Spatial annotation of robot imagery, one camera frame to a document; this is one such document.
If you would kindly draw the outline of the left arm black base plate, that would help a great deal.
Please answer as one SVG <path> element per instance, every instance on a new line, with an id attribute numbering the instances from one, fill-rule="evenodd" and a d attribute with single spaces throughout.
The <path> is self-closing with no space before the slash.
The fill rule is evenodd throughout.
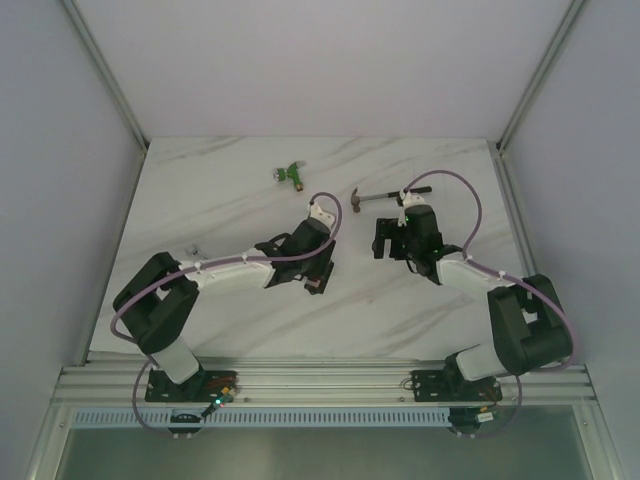
<path id="1" fill-rule="evenodd" d="M 170 380 L 161 370 L 149 373 L 147 403 L 210 403 L 236 386 L 237 373 L 231 370 L 203 370 L 181 384 Z"/>

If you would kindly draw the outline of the clear plastic fuse box cover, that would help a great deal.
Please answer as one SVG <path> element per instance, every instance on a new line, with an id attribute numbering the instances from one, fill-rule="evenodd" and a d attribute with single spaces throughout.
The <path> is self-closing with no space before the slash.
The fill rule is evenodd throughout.
<path id="1" fill-rule="evenodd" d="M 304 288 L 311 295 L 321 295 L 326 289 L 326 281 L 323 278 L 307 279 Z"/>

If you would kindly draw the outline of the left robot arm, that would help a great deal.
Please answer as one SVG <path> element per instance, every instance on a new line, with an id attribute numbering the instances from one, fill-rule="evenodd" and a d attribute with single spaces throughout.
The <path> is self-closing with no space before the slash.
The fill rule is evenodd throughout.
<path id="1" fill-rule="evenodd" d="M 266 290 L 294 281 L 322 294 L 333 270 L 335 218 L 311 214 L 293 233 L 260 242 L 236 256 L 204 262 L 178 261 L 161 252 L 151 257 L 113 301 L 116 320 L 152 364 L 169 378 L 168 389 L 182 402 L 204 390 L 202 367 L 182 337 L 202 294 Z"/>

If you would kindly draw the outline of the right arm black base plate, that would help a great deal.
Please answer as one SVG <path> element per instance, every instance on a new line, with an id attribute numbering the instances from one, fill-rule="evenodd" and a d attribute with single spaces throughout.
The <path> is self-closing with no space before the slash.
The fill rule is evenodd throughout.
<path id="1" fill-rule="evenodd" d="M 414 370 L 410 373 L 414 400 L 420 403 L 494 403 L 503 399 L 495 377 L 465 380 L 453 370 Z"/>

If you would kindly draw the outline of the black fuse box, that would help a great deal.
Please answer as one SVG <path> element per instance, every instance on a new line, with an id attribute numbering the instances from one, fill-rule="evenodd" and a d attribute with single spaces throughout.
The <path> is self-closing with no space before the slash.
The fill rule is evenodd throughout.
<path id="1" fill-rule="evenodd" d="M 322 295 L 326 290 L 333 268 L 334 263 L 330 262 L 317 275 L 312 278 L 307 278 L 304 288 L 311 295 Z"/>

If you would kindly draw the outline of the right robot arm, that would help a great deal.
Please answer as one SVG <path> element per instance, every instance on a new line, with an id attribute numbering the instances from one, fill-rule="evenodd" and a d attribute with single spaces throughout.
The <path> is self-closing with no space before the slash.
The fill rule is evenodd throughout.
<path id="1" fill-rule="evenodd" d="M 500 375 L 519 376 L 574 353 L 574 340 L 559 314 L 552 282 L 543 275 L 510 279 L 474 266 L 463 249 L 447 244 L 429 205 L 408 207 L 399 218 L 376 220 L 373 256 L 407 264 L 437 286 L 454 288 L 488 309 L 491 340 L 446 357 L 436 371 L 413 374 L 414 392 L 471 401 L 494 387 Z"/>

